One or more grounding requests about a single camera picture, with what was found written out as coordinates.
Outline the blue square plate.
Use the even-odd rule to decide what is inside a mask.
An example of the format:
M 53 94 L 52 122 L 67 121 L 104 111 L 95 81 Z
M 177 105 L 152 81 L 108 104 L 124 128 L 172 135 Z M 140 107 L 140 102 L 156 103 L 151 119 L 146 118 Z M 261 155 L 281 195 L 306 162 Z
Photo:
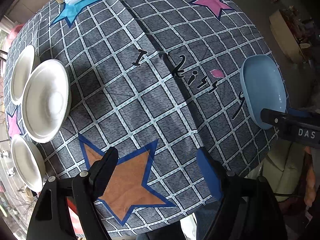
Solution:
M 264 130 L 272 127 L 260 117 L 261 111 L 286 111 L 284 82 L 276 63 L 266 55 L 253 55 L 245 59 L 240 68 L 240 83 L 247 108 L 253 122 Z

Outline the large white bowl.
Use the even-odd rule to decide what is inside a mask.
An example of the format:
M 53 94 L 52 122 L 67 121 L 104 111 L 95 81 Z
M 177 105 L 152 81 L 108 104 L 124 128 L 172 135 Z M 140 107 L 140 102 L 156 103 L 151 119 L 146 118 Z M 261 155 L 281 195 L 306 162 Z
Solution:
M 22 120 L 29 137 L 39 143 L 51 141 L 71 108 L 71 86 L 65 66 L 56 59 L 39 64 L 23 92 Z

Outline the grey checked star tablecloth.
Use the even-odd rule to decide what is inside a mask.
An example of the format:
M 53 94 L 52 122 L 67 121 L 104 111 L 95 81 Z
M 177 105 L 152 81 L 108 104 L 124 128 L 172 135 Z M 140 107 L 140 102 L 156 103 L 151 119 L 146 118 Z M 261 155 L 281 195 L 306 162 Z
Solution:
M 101 151 L 125 156 L 157 141 L 147 184 L 172 207 L 136 207 L 124 224 L 96 206 L 112 237 L 133 236 L 174 223 L 212 201 L 196 163 L 205 147 L 225 168 L 246 176 L 277 140 L 250 117 L 240 69 L 271 51 L 231 0 L 97 0 L 63 16 L 50 1 L 25 23 L 8 53 L 4 105 L 27 135 L 11 78 L 22 50 L 61 61 L 71 82 L 69 116 L 52 140 L 37 145 L 49 176 L 86 168 L 79 136 Z

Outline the pink plastic basin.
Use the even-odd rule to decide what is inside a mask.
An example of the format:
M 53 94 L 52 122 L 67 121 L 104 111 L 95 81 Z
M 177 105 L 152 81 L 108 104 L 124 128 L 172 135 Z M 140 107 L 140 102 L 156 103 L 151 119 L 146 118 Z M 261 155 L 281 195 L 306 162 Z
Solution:
M 18 24 L 12 28 L 9 35 L 7 36 L 7 42 L 11 44 L 13 40 L 17 37 L 20 30 L 23 28 L 24 24 Z

